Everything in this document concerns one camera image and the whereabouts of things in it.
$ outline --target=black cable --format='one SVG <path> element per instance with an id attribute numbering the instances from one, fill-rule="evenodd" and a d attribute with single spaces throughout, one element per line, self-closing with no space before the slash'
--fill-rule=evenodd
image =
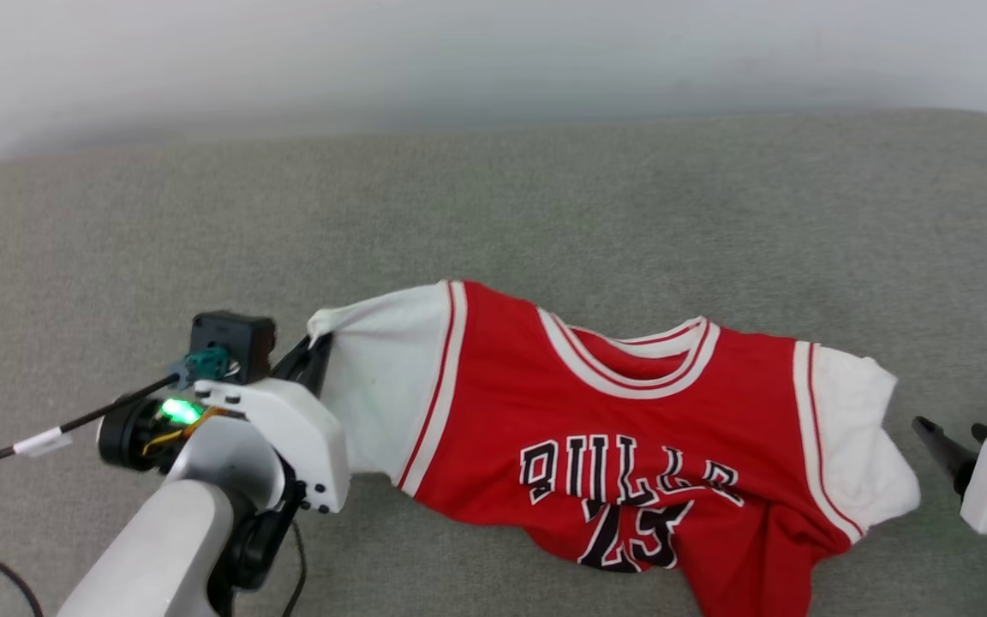
<path id="1" fill-rule="evenodd" d="M 150 384 L 150 386 L 148 387 L 144 387 L 144 389 L 142 390 L 137 390 L 132 394 L 121 396 L 121 398 L 118 398 L 117 401 L 109 403 L 105 407 L 101 407 L 101 409 L 99 410 L 90 411 L 89 414 L 86 414 L 83 417 L 72 419 L 71 422 L 66 422 L 66 424 L 60 425 L 59 431 L 60 433 L 70 433 L 71 430 L 75 430 L 80 426 L 85 426 L 87 424 L 90 424 L 90 422 L 95 421 L 95 419 L 109 415 L 114 410 L 120 410 L 121 407 L 125 407 L 132 403 L 140 402 L 142 399 L 147 398 L 147 396 L 149 396 L 150 394 L 154 394 L 154 392 L 162 390 L 166 386 L 173 386 L 173 384 L 177 383 L 177 379 L 179 379 L 177 378 L 177 375 L 172 374 L 167 376 L 167 378 L 163 378 L 159 381 Z M 4 458 L 7 457 L 11 457 L 13 456 L 13 454 L 15 454 L 14 446 L 9 446 L 9 448 L 3 448 L 0 450 L 0 460 L 3 460 Z"/>
<path id="2" fill-rule="evenodd" d="M 25 602 L 28 602 L 28 607 L 33 611 L 34 617 L 44 617 L 44 610 L 40 609 L 40 602 L 36 600 L 36 594 L 30 589 L 25 579 L 21 578 L 20 574 L 17 574 L 10 566 L 5 565 L 0 561 L 0 572 L 4 577 L 10 578 L 10 582 L 13 583 L 21 594 L 25 597 Z"/>
<path id="3" fill-rule="evenodd" d="M 295 548 L 299 551 L 299 582 L 295 584 L 289 605 L 285 607 L 281 617 L 291 617 L 291 612 L 295 610 L 295 604 L 299 601 L 299 594 L 302 594 L 302 586 L 307 582 L 307 549 L 302 545 L 302 534 L 299 532 L 299 524 L 295 520 L 291 522 L 291 532 L 295 535 Z"/>

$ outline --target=white sleeve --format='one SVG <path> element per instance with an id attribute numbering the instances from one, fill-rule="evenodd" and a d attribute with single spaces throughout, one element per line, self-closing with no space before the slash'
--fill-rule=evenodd
<path id="1" fill-rule="evenodd" d="M 386 473 L 397 485 L 411 466 L 428 465 L 418 449 L 435 449 L 430 437 L 439 441 L 435 431 L 443 430 L 431 406 L 451 403 L 435 395 L 454 387 L 443 361 L 450 340 L 458 352 L 461 303 L 462 284 L 444 281 L 324 308 L 307 323 L 313 338 L 333 333 L 321 401 L 344 426 L 354 472 Z"/>
<path id="2" fill-rule="evenodd" d="M 882 430 L 897 378 L 873 359 L 798 343 L 794 379 L 807 481 L 827 519 L 856 542 L 916 509 L 916 474 Z"/>

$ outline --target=white cable label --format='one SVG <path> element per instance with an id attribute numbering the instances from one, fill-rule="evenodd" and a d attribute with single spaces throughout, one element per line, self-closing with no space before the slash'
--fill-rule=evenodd
<path id="1" fill-rule="evenodd" d="M 16 442 L 15 453 L 25 454 L 27 457 L 39 457 L 40 454 L 47 454 L 52 450 L 63 448 L 63 446 L 70 446 L 72 441 L 70 434 L 64 434 L 59 427 L 56 427 Z"/>

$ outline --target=red fabric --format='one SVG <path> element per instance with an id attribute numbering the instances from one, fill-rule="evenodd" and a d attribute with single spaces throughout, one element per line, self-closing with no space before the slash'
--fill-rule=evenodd
<path id="1" fill-rule="evenodd" d="M 706 617 L 806 613 L 812 567 L 851 543 L 807 488 L 794 340 L 721 329 L 709 363 L 685 390 L 615 398 L 565 366 L 533 304 L 477 284 L 466 292 L 452 410 L 415 499 L 461 522 L 524 527 L 551 554 L 606 570 L 672 566 L 671 550 Z M 596 359 L 635 379 L 671 374 L 683 362 L 682 355 L 643 360 L 591 333 L 579 337 Z M 588 446 L 579 459 L 581 494 L 572 494 L 568 439 L 575 436 L 587 444 L 607 437 L 603 500 L 590 495 Z M 644 480 L 654 504 L 620 505 L 620 436 L 635 441 L 628 484 Z M 549 441 L 556 477 L 552 492 L 533 504 L 522 459 Z M 671 464 L 666 448 L 682 453 L 682 469 L 662 480 Z M 704 479 L 709 461 L 735 470 L 735 485 L 712 488 Z M 541 476 L 549 465 L 533 471 Z M 662 491 L 677 477 L 691 486 Z"/>

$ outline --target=gray carpet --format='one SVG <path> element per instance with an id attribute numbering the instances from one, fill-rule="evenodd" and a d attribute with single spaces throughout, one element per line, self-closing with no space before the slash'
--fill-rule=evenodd
<path id="1" fill-rule="evenodd" d="M 633 336 L 705 314 L 870 355 L 924 504 L 818 567 L 811 614 L 987 614 L 987 538 L 908 428 L 987 422 L 987 117 L 959 112 L 134 147 L 0 165 L 0 446 L 156 378 L 205 309 L 274 316 L 445 277 Z M 93 430 L 0 462 L 0 557 L 54 614 L 156 476 Z M 678 573 L 564 563 L 385 481 L 301 515 L 298 614 L 697 614 Z M 273 616 L 286 549 L 244 616 Z M 0 614 L 24 614 L 0 579 Z"/>

